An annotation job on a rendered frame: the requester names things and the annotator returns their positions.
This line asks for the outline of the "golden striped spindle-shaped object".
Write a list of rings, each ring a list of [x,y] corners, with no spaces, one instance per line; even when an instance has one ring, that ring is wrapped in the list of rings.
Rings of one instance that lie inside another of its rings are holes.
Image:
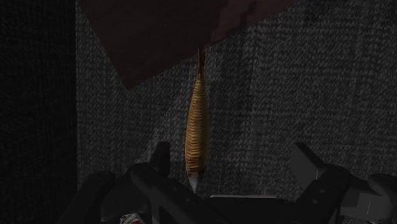
[[[204,176],[209,154],[209,105],[205,89],[205,52],[198,49],[198,66],[188,111],[185,135],[185,167],[193,192]]]

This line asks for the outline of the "grey fabric sofa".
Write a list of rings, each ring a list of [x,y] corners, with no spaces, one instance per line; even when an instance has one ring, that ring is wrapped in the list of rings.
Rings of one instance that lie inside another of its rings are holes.
[[[56,224],[85,178],[160,141],[186,182],[197,59],[126,90],[76,0],[0,0],[0,224]],[[397,0],[303,0],[206,51],[210,154],[198,188],[295,199],[291,143],[397,176]]]

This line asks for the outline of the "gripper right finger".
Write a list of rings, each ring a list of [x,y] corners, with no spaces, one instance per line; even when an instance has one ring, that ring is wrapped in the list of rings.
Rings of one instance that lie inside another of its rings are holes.
[[[288,214],[288,224],[342,224],[345,217],[391,224],[397,214],[392,199],[376,192],[369,180],[324,163],[305,143],[293,144],[289,166],[304,191]]]

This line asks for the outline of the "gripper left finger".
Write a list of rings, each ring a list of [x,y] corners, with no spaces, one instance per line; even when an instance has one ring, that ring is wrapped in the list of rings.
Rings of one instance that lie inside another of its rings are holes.
[[[231,224],[206,201],[168,177],[170,144],[120,177],[90,174],[57,224]]]

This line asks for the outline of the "dark red robot stand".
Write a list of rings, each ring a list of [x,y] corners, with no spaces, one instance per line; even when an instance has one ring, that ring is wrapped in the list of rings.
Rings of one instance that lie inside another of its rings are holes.
[[[301,0],[77,0],[126,89]]]

